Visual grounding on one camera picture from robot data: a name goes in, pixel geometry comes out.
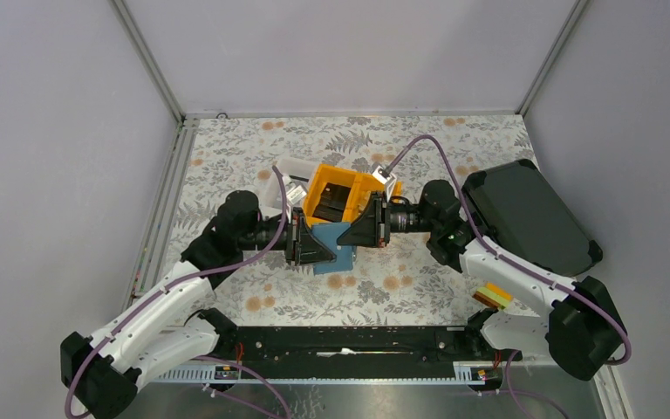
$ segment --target white wall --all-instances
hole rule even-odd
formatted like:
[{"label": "white wall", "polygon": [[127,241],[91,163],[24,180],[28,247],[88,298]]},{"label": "white wall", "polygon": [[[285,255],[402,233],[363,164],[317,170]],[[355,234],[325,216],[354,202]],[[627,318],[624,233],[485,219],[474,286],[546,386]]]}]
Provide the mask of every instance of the white wall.
[{"label": "white wall", "polygon": [[637,419],[670,417],[670,1],[593,2],[531,107],[541,168],[605,251]]},{"label": "white wall", "polygon": [[119,313],[174,123],[107,1],[0,1],[0,419],[63,417]]},{"label": "white wall", "polygon": [[189,113],[513,110],[574,0],[127,0]]}]

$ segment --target metal beam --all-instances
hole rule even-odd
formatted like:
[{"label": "metal beam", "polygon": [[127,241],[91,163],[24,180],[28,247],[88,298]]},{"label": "metal beam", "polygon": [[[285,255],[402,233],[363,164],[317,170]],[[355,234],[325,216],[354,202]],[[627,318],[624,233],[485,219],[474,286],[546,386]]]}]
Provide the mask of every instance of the metal beam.
[{"label": "metal beam", "polygon": [[561,31],[558,33],[556,40],[553,42],[553,46],[548,51],[543,64],[541,65],[538,74],[533,79],[533,83],[530,85],[530,89],[525,94],[523,101],[520,103],[520,106],[517,108],[516,113],[525,117],[532,105],[533,100],[536,98],[538,91],[541,86],[544,84],[550,69],[556,64],[559,54],[566,46],[567,41],[569,40],[571,34],[574,32],[574,29],[577,27],[579,20],[582,15],[584,15],[585,10],[591,3],[591,0],[577,0],[574,3],[574,6],[571,8],[569,16],[566,17],[564,26],[561,27]]},{"label": "metal beam", "polygon": [[163,77],[161,69],[158,67],[158,63],[155,62],[153,54],[150,52],[150,49],[147,47],[145,39],[140,33],[140,29],[137,27],[137,24],[134,22],[132,13],[126,6],[124,0],[109,0],[109,4],[112,5],[114,11],[117,13],[117,18],[122,23],[122,26],[125,28],[127,37],[132,42],[134,49],[137,51],[137,54],[140,56],[142,64],[147,70],[147,74],[150,76],[150,79],[155,84],[155,87],[158,89],[158,93],[161,94],[163,101],[166,103],[168,111],[173,115],[177,123],[183,121],[184,113],[181,109],[181,106],[175,99],[173,92],[168,86],[166,79]]}]

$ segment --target table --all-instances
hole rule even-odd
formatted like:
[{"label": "table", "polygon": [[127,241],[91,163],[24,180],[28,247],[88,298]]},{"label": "table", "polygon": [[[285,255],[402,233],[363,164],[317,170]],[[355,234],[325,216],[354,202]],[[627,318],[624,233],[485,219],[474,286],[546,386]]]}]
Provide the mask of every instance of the table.
[{"label": "table", "polygon": [[[178,260],[230,191],[260,194],[280,157],[369,172],[419,134],[441,142],[460,182],[476,170],[535,160],[517,115],[201,120],[161,271]],[[429,141],[418,143],[394,173],[403,182],[402,195],[413,202],[425,182],[449,179]],[[210,306],[241,326],[463,324],[484,307],[471,297],[483,282],[437,264],[426,240],[427,233],[394,235],[385,249],[358,249],[353,271],[317,276],[311,267],[289,267],[280,252],[272,252],[235,272],[170,326]],[[516,301],[508,310],[532,315]]]}]

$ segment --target robotic arm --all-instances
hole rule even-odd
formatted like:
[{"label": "robotic arm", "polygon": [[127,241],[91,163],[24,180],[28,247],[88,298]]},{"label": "robotic arm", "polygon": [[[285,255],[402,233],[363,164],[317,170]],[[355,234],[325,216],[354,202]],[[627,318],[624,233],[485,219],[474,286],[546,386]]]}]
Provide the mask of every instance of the robotic arm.
[{"label": "robotic arm", "polygon": [[[468,216],[480,226],[483,237],[476,237],[469,223],[461,219],[461,203],[451,185],[436,180],[426,183],[417,204],[399,196],[372,193],[338,244],[384,247],[392,233],[429,232],[427,247],[440,264],[501,286],[539,316],[512,316],[493,309],[479,312],[468,325],[481,331],[482,345],[493,350],[549,354],[569,374],[590,380],[621,339],[607,322],[557,286],[576,290],[622,325],[599,281],[586,277],[575,282],[571,278],[601,259],[597,245],[581,231],[529,161],[472,174],[463,192],[470,201]],[[202,234],[181,254],[181,261],[133,307],[88,337],[72,333],[63,341],[63,383],[75,385],[76,397],[94,417],[111,419],[143,386],[170,368],[199,355],[229,351],[234,345],[228,336],[232,326],[205,316],[193,316],[172,333],[161,331],[183,308],[214,292],[234,270],[182,283],[178,278],[240,264],[243,251],[271,244],[272,250],[284,253],[289,264],[335,258],[311,234],[301,209],[293,209],[290,221],[282,221],[282,216],[285,214],[263,220],[255,194],[241,190],[230,193]],[[283,231],[273,241],[281,222]],[[507,259],[545,276],[553,286],[513,268]],[[125,322],[136,307],[141,311]],[[113,333],[123,322],[121,332]],[[83,364],[85,371],[73,383]]]}]

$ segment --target white plastic container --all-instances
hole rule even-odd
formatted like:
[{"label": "white plastic container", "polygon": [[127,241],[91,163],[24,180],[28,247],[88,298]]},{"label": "white plastic container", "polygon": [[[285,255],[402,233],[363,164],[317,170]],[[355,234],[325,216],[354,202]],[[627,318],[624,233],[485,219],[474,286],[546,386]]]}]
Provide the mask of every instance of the white plastic container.
[{"label": "white plastic container", "polygon": [[[293,157],[281,157],[276,167],[282,175],[288,175],[294,183],[304,186],[309,193],[311,180],[317,173],[320,163],[295,159]],[[269,218],[281,214],[281,191],[278,187],[278,179],[272,175],[266,183],[265,189],[260,196],[261,214],[263,218]]]}]

